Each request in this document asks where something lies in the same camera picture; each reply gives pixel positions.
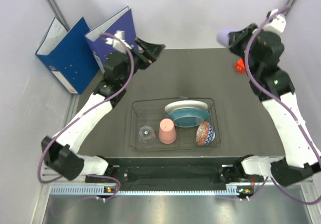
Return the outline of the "lilac plastic cup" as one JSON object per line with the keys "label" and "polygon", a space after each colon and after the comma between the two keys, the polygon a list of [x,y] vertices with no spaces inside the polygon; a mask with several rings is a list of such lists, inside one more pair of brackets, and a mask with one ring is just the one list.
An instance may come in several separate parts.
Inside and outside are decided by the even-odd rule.
{"label": "lilac plastic cup", "polygon": [[238,31],[239,30],[235,29],[235,28],[223,28],[223,29],[219,30],[219,32],[217,33],[216,40],[221,46],[228,48],[229,47],[229,33],[230,32],[238,32]]}

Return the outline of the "pink plastic cup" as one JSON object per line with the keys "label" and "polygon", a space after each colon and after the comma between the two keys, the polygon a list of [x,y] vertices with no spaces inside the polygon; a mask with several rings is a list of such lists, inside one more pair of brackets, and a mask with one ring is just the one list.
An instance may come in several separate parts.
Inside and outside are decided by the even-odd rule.
{"label": "pink plastic cup", "polygon": [[174,122],[171,119],[163,119],[159,124],[158,138],[163,144],[172,144],[177,137]]}

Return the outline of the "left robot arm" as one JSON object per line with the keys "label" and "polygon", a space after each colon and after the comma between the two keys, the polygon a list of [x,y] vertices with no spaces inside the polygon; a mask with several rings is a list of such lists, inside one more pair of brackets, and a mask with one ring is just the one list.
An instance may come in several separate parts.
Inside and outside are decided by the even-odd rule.
{"label": "left robot arm", "polygon": [[164,44],[140,38],[135,39],[140,50],[117,39],[108,38],[105,42],[114,51],[106,56],[102,79],[69,124],[54,137],[46,136],[41,141],[40,163],[69,181],[80,175],[96,175],[103,182],[113,178],[114,171],[103,157],[82,156],[78,151],[98,122],[123,98],[133,75],[153,64],[165,48]]}

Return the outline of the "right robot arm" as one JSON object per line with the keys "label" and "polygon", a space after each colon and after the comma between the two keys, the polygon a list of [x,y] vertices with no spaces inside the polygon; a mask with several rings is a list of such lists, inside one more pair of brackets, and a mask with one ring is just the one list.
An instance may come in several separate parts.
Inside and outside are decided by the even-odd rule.
{"label": "right robot arm", "polygon": [[315,146],[300,113],[294,85],[279,66],[284,51],[280,33],[258,30],[251,24],[243,30],[228,30],[218,40],[243,58],[250,86],[269,113],[281,139],[284,157],[247,155],[234,165],[237,180],[252,175],[272,178],[283,187],[320,172],[320,150]]}

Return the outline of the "red cube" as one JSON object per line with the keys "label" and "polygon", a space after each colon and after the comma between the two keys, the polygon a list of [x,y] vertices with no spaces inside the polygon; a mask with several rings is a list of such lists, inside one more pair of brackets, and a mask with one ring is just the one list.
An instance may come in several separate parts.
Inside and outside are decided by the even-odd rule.
{"label": "red cube", "polygon": [[242,59],[239,59],[235,66],[234,66],[234,70],[240,74],[244,74],[246,72],[246,69],[245,69],[245,65],[244,65],[244,62]]}

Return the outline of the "white plate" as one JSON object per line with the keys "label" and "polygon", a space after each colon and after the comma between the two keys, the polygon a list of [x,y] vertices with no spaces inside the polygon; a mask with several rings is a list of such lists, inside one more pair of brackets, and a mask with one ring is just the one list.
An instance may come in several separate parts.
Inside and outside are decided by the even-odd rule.
{"label": "white plate", "polygon": [[169,103],[165,106],[165,112],[171,113],[175,110],[185,109],[185,108],[196,108],[202,110],[208,110],[208,105],[205,102],[198,100],[180,100]]}

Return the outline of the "teal plate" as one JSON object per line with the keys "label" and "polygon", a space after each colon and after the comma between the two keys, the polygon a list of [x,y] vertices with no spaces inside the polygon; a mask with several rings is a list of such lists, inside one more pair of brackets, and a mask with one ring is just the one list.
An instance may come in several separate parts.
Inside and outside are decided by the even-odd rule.
{"label": "teal plate", "polygon": [[167,114],[167,118],[171,119],[174,125],[180,128],[199,126],[210,117],[211,114],[208,111],[198,108],[178,109]]}

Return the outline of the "clear drinking glass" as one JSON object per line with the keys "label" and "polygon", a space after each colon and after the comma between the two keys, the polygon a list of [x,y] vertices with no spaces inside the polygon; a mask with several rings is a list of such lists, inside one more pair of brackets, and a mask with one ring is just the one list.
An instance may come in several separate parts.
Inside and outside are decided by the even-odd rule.
{"label": "clear drinking glass", "polygon": [[151,148],[156,144],[155,131],[151,126],[143,126],[140,128],[139,133],[139,143],[144,148]]}

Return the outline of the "red patterned bowl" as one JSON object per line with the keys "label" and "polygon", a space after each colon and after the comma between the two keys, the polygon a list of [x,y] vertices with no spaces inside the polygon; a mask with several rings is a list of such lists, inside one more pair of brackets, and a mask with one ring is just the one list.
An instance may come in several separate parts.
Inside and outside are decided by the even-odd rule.
{"label": "red patterned bowl", "polygon": [[203,122],[199,125],[196,132],[196,143],[198,146],[205,145],[209,134],[209,123]]}

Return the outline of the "blue patterned bowl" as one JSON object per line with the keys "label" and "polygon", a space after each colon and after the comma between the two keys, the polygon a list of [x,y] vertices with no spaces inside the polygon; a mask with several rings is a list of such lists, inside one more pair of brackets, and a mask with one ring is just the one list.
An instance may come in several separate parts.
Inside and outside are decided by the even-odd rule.
{"label": "blue patterned bowl", "polygon": [[210,144],[214,140],[215,135],[216,135],[215,131],[214,131],[214,128],[213,128],[213,126],[211,124],[209,124],[208,129],[209,129],[208,130],[208,135],[207,135],[205,141],[203,142],[203,146],[206,146],[206,145]]}

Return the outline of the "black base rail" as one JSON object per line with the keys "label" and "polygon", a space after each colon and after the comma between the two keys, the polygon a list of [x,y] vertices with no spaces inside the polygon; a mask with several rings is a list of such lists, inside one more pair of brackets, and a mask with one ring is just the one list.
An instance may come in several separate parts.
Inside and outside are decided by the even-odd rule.
{"label": "black base rail", "polygon": [[249,179],[237,174],[236,157],[136,157],[107,158],[107,176],[122,184],[147,179],[208,179],[215,183],[241,182]]}

